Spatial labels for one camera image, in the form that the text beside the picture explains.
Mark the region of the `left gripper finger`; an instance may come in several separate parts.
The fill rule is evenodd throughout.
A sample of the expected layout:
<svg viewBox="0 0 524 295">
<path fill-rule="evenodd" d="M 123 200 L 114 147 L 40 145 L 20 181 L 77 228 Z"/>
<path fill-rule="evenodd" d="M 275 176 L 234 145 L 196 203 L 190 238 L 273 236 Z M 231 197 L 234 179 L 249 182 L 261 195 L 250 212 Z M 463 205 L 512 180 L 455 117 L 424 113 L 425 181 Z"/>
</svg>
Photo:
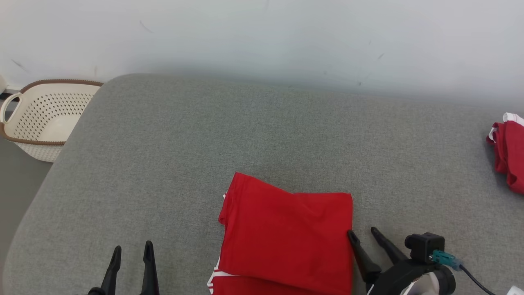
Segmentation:
<svg viewBox="0 0 524 295">
<path fill-rule="evenodd" d="M 100 295 L 115 295 L 117 274 L 120 270 L 121 254 L 122 248 L 116 246 L 100 287 Z"/>
<path fill-rule="evenodd" d="M 143 262 L 145 264 L 141 295 L 159 295 L 158 275 L 156 269 L 154 245 L 146 241 Z"/>
</svg>

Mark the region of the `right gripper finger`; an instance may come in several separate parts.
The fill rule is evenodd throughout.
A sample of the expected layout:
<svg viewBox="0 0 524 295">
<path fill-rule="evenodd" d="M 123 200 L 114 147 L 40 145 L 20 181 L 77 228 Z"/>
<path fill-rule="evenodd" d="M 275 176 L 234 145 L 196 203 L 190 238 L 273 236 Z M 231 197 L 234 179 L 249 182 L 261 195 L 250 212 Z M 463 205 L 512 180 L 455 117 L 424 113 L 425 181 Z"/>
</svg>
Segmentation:
<svg viewBox="0 0 524 295">
<path fill-rule="evenodd" d="M 393 242 L 387 239 L 378 228 L 371 227 L 370 231 L 378 245 L 385 250 L 393 265 L 408 259 L 408 257 Z"/>
<path fill-rule="evenodd" d="M 354 231 L 349 230 L 347 235 L 363 282 L 365 284 L 374 284 L 382 272 L 381 267 L 374 263 L 367 252 L 365 252 L 361 246 L 360 239 Z"/>
</svg>

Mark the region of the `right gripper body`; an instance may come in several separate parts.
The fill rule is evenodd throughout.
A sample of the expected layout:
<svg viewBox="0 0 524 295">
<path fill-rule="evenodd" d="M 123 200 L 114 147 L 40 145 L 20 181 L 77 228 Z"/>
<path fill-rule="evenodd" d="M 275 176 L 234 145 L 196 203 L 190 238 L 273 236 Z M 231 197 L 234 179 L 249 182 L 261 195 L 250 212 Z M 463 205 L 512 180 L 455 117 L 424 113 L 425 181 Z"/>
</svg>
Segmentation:
<svg viewBox="0 0 524 295">
<path fill-rule="evenodd" d="M 408 259 L 378 274 L 366 289 L 367 295 L 452 295 L 456 278 L 444 265 Z"/>
</svg>

